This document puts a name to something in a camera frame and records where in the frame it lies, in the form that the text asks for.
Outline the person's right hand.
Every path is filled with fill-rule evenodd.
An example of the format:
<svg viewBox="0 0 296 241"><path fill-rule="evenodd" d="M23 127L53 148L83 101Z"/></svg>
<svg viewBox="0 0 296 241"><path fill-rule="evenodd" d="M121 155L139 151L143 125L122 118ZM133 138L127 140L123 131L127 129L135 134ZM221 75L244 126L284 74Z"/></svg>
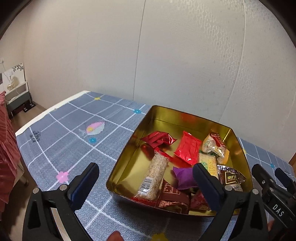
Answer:
<svg viewBox="0 0 296 241"><path fill-rule="evenodd" d="M281 239L281 224L277 220L272 220L267 224L268 240L278 241Z"/></svg>

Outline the person's left hand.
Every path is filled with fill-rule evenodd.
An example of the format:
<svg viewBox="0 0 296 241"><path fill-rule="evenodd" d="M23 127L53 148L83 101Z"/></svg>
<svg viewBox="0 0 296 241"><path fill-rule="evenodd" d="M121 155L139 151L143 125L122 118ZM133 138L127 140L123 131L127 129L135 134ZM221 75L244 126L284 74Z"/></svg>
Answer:
<svg viewBox="0 0 296 241"><path fill-rule="evenodd" d="M119 231L114 231L107 239L107 241L124 241Z"/></svg>

